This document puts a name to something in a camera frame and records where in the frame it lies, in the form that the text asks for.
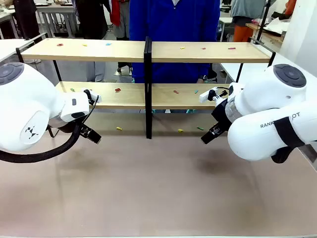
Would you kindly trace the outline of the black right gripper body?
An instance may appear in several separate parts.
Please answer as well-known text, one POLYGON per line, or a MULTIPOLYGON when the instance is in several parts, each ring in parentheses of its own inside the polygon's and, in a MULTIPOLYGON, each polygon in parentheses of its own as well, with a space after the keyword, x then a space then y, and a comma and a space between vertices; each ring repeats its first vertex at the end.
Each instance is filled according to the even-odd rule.
POLYGON ((225 99, 219 105, 217 105, 215 109, 213 110, 213 112, 211 113, 211 115, 219 124, 232 124, 232 122, 229 120, 225 112, 226 105, 227 105, 227 99, 225 99))

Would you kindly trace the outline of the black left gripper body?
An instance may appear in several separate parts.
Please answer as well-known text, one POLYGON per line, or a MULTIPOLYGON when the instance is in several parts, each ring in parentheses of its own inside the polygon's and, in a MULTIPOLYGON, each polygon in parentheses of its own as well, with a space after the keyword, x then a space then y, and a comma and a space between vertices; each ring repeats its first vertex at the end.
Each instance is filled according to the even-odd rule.
POLYGON ((71 121, 67 122, 66 125, 60 126, 57 128, 58 131, 62 131, 64 133, 73 134, 79 133, 82 128, 82 124, 79 121, 71 121))

